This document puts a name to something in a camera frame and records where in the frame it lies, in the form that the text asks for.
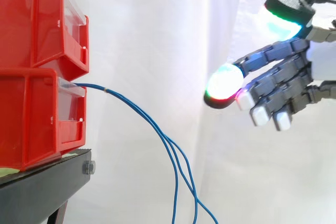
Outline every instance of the black cap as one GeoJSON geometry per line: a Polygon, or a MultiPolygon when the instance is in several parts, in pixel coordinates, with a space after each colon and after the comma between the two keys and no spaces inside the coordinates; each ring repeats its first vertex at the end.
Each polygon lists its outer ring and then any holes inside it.
{"type": "Polygon", "coordinates": [[[274,15],[301,26],[306,26],[315,14],[305,0],[266,0],[265,7],[274,15]]]}
{"type": "Polygon", "coordinates": [[[234,94],[228,99],[218,100],[218,99],[212,98],[206,92],[204,94],[204,102],[206,103],[206,105],[214,109],[224,109],[228,107],[235,101],[235,98],[236,98],[236,94],[234,94]]]}

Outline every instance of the white fingertip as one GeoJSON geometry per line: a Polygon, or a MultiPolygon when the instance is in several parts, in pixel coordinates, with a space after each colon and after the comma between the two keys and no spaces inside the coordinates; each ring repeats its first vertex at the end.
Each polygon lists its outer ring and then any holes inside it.
{"type": "Polygon", "coordinates": [[[276,120],[280,131],[289,130],[291,121],[287,112],[280,112],[276,115],[276,120]]]}
{"type": "Polygon", "coordinates": [[[252,109],[256,103],[254,102],[252,95],[247,90],[241,90],[236,97],[238,106],[241,110],[252,109]]]}
{"type": "Polygon", "coordinates": [[[252,119],[256,126],[263,126],[270,120],[268,113],[263,106],[255,107],[253,109],[252,119]]]}

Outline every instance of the white fabric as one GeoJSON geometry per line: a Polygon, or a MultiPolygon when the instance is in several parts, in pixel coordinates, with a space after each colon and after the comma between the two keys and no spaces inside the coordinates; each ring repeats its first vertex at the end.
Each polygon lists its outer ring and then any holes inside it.
{"type": "MultiPolygon", "coordinates": [[[[202,102],[227,55],[233,61],[272,42],[254,20],[264,0],[76,1],[90,17],[82,81],[121,92],[180,144],[219,223],[334,223],[336,106],[310,106],[277,133],[271,122],[254,127],[236,104],[215,111],[202,102]]],[[[64,223],[171,223],[173,168],[150,126],[93,90],[87,124],[97,169],[70,199],[64,223]]],[[[176,223],[192,223],[182,184],[176,223]]],[[[197,223],[212,221],[200,210],[197,223]]]]}

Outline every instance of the green led light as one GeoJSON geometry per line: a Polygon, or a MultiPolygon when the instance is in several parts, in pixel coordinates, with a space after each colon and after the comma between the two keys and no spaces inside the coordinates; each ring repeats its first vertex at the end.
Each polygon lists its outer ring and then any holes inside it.
{"type": "Polygon", "coordinates": [[[243,81],[242,71],[237,66],[226,63],[210,77],[206,94],[216,100],[228,99],[238,92],[243,81]]]}
{"type": "Polygon", "coordinates": [[[284,41],[294,37],[302,28],[302,26],[284,20],[271,12],[265,7],[259,13],[262,22],[266,23],[268,31],[279,41],[284,41]]]}

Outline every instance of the robot finger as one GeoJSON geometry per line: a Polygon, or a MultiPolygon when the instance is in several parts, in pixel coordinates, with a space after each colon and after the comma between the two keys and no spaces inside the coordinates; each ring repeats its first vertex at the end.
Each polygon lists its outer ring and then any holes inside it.
{"type": "Polygon", "coordinates": [[[283,60],[300,52],[307,51],[308,48],[309,41],[293,38],[261,48],[236,60],[233,64],[239,67],[244,77],[246,77],[250,72],[256,71],[275,60],[283,60]]]}
{"type": "Polygon", "coordinates": [[[241,110],[253,108],[259,101],[275,90],[282,83],[290,82],[302,69],[309,69],[306,52],[288,57],[273,68],[252,80],[236,95],[236,101],[241,110]]]}
{"type": "Polygon", "coordinates": [[[286,104],[280,110],[273,113],[273,120],[277,131],[289,130],[292,124],[292,111],[290,105],[286,104]]]}
{"type": "Polygon", "coordinates": [[[280,111],[291,99],[301,95],[312,82],[310,71],[301,70],[296,76],[263,96],[250,110],[250,116],[256,126],[265,125],[272,115],[280,111]]]}

